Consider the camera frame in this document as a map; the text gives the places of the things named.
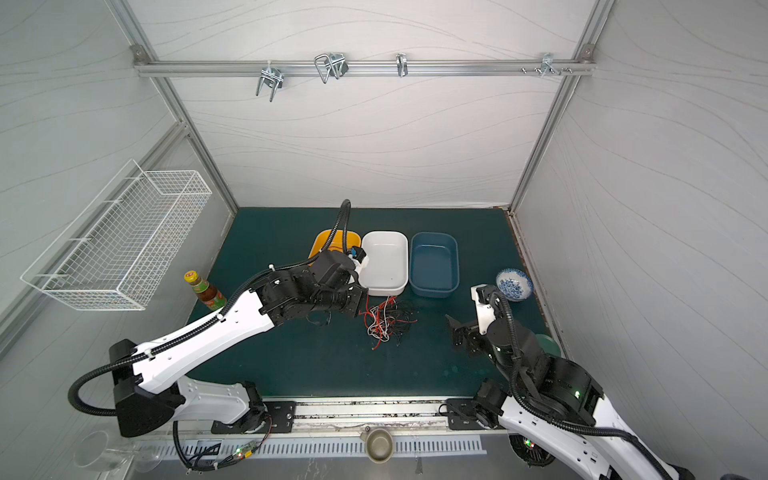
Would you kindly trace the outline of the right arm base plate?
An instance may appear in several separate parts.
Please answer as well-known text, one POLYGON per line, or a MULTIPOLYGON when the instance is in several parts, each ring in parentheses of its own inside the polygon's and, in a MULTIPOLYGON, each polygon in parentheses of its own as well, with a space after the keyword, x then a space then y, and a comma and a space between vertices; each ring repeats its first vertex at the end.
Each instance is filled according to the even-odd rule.
POLYGON ((470 398, 449 398, 438 408, 452 431, 496 430, 498 415, 488 405, 470 398))

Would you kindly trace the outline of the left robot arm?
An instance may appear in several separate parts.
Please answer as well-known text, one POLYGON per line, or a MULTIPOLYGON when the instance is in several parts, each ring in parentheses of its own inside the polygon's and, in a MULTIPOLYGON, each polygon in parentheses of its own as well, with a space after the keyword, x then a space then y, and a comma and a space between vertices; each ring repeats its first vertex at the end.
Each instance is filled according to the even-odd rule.
POLYGON ((326 250, 295 265, 270 267, 238 287, 228 303, 158 339, 122 340, 110 361, 83 374, 67 399, 77 411, 114 417, 126 438, 177 421, 213 423, 216 433, 255 432, 269 410, 255 385, 194 380, 189 372, 225 350, 313 312, 361 314, 368 290, 359 281, 360 247, 326 250))

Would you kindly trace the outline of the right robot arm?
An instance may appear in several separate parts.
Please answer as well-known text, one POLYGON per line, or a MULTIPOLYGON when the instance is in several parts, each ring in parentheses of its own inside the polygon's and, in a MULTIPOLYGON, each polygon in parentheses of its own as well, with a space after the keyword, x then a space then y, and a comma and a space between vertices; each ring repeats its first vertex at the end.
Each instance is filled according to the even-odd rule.
POLYGON ((583 367, 546 352, 520 323, 447 321, 454 346, 488 357, 509 382, 486 379, 473 397, 446 400, 438 412, 450 429, 505 431, 528 466, 559 461, 582 479, 693 478, 639 440, 583 367))

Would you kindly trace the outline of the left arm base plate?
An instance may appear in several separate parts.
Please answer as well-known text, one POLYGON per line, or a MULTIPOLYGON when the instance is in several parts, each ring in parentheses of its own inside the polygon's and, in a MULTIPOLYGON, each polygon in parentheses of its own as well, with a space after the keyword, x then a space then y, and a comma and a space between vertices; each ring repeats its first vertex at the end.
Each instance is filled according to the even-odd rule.
POLYGON ((293 429, 295 409, 294 401, 260 401, 233 423, 214 421, 211 433, 218 435, 290 433, 293 429))

